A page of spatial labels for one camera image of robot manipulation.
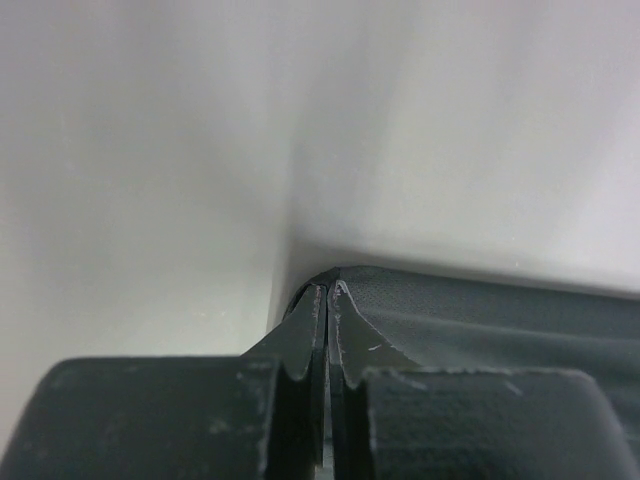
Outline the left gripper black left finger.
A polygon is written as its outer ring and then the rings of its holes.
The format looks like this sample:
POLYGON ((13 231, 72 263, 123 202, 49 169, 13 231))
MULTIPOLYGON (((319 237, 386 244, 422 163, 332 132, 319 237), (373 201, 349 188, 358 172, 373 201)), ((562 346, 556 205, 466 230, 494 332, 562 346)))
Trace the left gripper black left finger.
POLYGON ((311 479, 323 457, 326 290, 308 285, 239 356, 53 366, 1 461, 5 479, 311 479))

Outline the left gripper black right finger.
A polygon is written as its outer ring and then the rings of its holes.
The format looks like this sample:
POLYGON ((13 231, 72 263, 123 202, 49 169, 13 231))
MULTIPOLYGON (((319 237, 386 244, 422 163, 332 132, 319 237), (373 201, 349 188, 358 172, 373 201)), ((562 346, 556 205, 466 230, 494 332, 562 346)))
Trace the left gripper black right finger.
POLYGON ((626 479, 630 447, 579 370, 433 368, 356 309, 328 306, 333 473, 338 479, 626 479))

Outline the black t shirt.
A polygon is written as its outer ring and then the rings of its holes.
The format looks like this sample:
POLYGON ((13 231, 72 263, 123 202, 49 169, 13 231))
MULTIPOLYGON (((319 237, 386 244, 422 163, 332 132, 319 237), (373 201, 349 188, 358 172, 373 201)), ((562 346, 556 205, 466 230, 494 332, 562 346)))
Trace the black t shirt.
POLYGON ((373 267, 332 269, 309 282, 340 283, 355 319, 423 366, 585 372, 639 449, 638 301, 373 267))

